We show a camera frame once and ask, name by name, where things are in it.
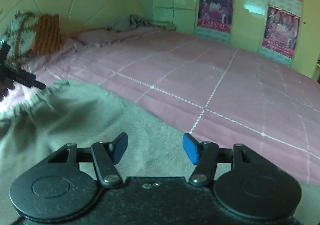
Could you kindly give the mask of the orange striped pillow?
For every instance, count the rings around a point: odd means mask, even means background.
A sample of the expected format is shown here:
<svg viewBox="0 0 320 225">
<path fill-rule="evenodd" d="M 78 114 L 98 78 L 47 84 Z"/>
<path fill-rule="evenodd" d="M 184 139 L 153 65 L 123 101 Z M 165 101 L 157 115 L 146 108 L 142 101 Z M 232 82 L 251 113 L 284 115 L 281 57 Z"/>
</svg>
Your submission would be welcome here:
<svg viewBox="0 0 320 225">
<path fill-rule="evenodd" d="M 35 28 L 35 38 L 31 47 L 31 55 L 52 54 L 62 49 L 63 42 L 60 32 L 58 14 L 43 14 Z"/>
</svg>

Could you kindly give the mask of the pink checked bed sheet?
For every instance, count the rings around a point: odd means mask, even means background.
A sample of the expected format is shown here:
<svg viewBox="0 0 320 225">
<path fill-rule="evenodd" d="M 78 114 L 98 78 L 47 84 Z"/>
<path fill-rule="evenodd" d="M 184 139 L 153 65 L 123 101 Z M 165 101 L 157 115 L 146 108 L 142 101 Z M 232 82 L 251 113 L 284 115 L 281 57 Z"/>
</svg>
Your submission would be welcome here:
<svg viewBox="0 0 320 225">
<path fill-rule="evenodd" d="M 300 181 L 295 216 L 319 224 L 316 81 L 253 52 L 147 28 L 82 32 L 23 67 L 47 88 L 59 81 L 97 85 L 183 134 L 222 148 L 248 146 Z M 16 85 L 1 112 L 37 92 Z"/>
</svg>

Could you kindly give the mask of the crumpled grey cloth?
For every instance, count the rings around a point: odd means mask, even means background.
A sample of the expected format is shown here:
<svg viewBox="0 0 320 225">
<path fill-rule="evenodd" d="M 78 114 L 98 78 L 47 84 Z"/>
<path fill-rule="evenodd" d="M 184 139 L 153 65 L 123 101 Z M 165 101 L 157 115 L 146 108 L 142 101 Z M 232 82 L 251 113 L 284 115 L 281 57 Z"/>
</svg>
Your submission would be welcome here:
<svg viewBox="0 0 320 225">
<path fill-rule="evenodd" d="M 112 26 L 109 27 L 113 32 L 124 32 L 135 30 L 139 27 L 152 27 L 153 24 L 142 16 L 130 14 L 117 20 Z"/>
</svg>

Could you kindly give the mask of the cream wardrobe with posters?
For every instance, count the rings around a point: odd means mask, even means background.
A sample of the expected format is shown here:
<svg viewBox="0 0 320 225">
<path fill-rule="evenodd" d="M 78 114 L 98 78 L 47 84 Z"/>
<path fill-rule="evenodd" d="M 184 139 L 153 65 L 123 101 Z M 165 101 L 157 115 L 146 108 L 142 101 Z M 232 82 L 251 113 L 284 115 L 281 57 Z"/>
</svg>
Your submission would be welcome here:
<svg viewBox="0 0 320 225">
<path fill-rule="evenodd" d="M 194 34 L 199 0 L 153 0 L 153 18 Z M 259 52 L 267 23 L 268 0 L 234 0 L 229 43 Z M 319 76 L 319 0 L 303 0 L 299 36 L 291 67 L 312 79 Z"/>
</svg>

